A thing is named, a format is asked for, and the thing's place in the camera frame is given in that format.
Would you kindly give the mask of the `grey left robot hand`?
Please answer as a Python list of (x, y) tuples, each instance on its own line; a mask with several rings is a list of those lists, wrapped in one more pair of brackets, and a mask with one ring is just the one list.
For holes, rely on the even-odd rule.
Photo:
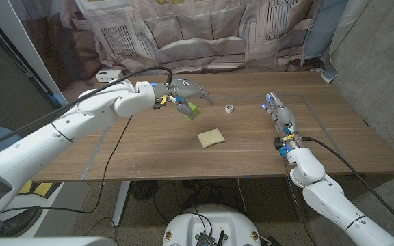
[(192, 120), (196, 119), (196, 114), (189, 106), (187, 99), (202, 98), (210, 105), (213, 101), (208, 91), (201, 85), (190, 81), (189, 79), (173, 79), (167, 84), (168, 95), (174, 98), (174, 103), (179, 113), (186, 115)]

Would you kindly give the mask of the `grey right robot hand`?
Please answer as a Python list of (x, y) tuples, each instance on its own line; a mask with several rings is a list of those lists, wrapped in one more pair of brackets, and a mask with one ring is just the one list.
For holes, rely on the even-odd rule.
[(289, 152), (304, 147), (293, 112), (282, 103), (274, 92), (266, 95), (266, 103), (262, 104), (261, 108), (274, 121), (276, 132), (279, 135), (279, 140), (275, 141), (276, 149), (284, 148), (286, 152)]

